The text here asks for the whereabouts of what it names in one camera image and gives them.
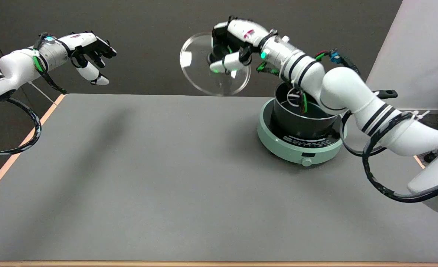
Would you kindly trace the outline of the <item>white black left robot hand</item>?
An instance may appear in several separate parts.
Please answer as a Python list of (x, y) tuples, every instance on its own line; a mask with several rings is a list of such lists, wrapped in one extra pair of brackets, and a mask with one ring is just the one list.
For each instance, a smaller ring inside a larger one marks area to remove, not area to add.
[(71, 63), (78, 73), (91, 85), (107, 86), (110, 81), (99, 68), (104, 68), (103, 57), (112, 59), (117, 56), (117, 51), (108, 40), (96, 36), (93, 32), (83, 32), (70, 36), (74, 44), (70, 56)]

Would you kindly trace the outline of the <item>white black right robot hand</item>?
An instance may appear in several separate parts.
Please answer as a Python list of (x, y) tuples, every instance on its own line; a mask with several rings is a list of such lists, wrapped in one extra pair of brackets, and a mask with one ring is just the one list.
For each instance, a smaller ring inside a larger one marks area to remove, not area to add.
[(276, 29), (265, 27), (239, 17), (230, 16), (212, 30), (212, 50), (207, 56), (213, 73), (230, 74), (249, 66), (254, 53), (260, 54), (267, 42), (278, 34)]

